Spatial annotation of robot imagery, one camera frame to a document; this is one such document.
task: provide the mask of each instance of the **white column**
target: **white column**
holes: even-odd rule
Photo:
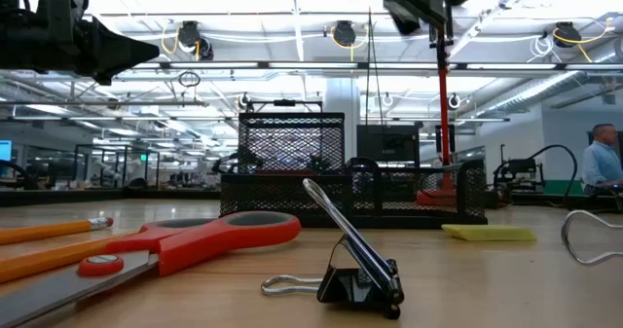
[[[346,162],[357,156],[357,125],[359,124],[359,88],[356,78],[327,79],[324,93],[324,111],[344,113]]]

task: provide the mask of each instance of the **scissors blade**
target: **scissors blade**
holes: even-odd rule
[[[0,298],[0,328],[15,327],[29,319],[121,284],[158,265],[149,251],[116,254],[124,268],[105,276],[79,276],[78,266],[54,273],[22,290]]]

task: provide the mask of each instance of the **orange scissors handle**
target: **orange scissors handle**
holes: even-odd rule
[[[160,275],[178,272],[226,251],[281,244],[301,231],[296,217],[246,211],[210,219],[168,220],[144,225],[138,234],[109,242],[109,254],[149,250],[159,254]]]

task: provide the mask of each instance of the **blue shirt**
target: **blue shirt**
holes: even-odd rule
[[[582,180],[585,184],[599,186],[604,181],[623,180],[621,161],[614,148],[594,141],[584,151]]]

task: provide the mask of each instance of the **desk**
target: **desk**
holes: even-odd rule
[[[105,237],[168,218],[211,217],[212,200],[111,200],[0,209],[1,227],[103,216],[110,230],[0,247],[0,258]],[[42,327],[418,327],[588,328],[623,326],[623,260],[594,268],[570,259],[560,241],[563,210],[515,206],[489,212],[491,223],[529,226],[529,242],[465,242],[441,231],[374,231],[363,235],[396,259],[406,300],[397,321],[381,314],[334,310],[314,295],[265,297],[275,274],[322,276],[337,230],[304,230],[276,248],[242,250],[168,277],[145,274],[115,290],[37,321]],[[609,216],[623,223],[621,216]],[[591,248],[621,249],[623,235],[579,228]],[[0,285],[15,290],[31,278]]]

